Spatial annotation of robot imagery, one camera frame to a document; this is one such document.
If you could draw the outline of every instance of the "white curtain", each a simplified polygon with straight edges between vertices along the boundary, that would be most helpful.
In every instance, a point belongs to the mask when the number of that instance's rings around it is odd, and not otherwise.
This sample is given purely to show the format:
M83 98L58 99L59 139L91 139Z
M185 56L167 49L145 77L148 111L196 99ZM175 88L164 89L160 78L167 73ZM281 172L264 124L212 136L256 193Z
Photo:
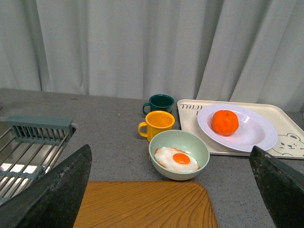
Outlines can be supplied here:
M0 0L0 87L304 111L303 0Z

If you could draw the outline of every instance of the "mug handle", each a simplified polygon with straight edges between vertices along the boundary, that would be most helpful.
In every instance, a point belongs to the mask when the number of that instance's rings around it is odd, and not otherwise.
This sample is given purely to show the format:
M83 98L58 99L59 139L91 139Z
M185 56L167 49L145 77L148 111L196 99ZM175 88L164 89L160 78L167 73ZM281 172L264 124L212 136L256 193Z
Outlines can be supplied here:
M148 113L145 112L145 110L144 110L145 106L151 106L151 104L150 104L149 102L147 102L147 103L144 103L143 106L142 106L142 112L143 112L145 115L147 115Z
M138 133L139 133L139 135L141 135L142 137L147 138L147 137L148 137L148 134L147 134L147 133L143 133L143 132L141 131L141 128L144 127L144 126L147 126L147 123L146 123L146 122L140 123L140 124L138 125Z

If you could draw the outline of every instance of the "mandarin orange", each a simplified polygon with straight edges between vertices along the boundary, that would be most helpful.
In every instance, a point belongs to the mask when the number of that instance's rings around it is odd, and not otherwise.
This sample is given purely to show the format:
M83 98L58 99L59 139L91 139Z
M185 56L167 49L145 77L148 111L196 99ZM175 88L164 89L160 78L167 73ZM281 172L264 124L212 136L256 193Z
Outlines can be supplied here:
M212 117L212 128L222 135L231 135L238 129L238 116L230 110L219 110Z

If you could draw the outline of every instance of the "mug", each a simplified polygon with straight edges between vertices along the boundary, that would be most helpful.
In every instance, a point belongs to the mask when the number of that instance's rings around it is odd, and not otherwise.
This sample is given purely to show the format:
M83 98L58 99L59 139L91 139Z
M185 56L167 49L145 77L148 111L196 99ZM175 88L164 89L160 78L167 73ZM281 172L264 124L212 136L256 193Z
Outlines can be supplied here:
M172 114L165 111L153 111L146 115L146 122L138 125L138 133L150 142L158 133L171 130L174 123L175 118ZM144 126L147 127L146 133L141 131Z
M174 99L169 95L156 94L150 97L149 102L142 106L142 112L147 115L148 113L144 110L146 106L150 106L150 112L160 110L166 111L168 113L172 112L172 107L174 105Z

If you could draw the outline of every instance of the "tray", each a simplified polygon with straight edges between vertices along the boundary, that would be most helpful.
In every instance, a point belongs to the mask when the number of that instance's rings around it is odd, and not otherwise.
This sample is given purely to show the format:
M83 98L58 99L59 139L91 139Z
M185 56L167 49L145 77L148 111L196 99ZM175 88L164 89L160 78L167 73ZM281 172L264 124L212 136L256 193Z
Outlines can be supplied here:
M277 130L278 142L267 152L277 158L304 159L304 131L280 108L269 104L237 102L179 100L177 103L181 129L200 137L209 148L210 154L249 156L249 152L236 151L209 138L197 121L198 112L207 105L232 104L248 108L265 117Z
M218 228L206 189L194 181L88 182L74 228Z

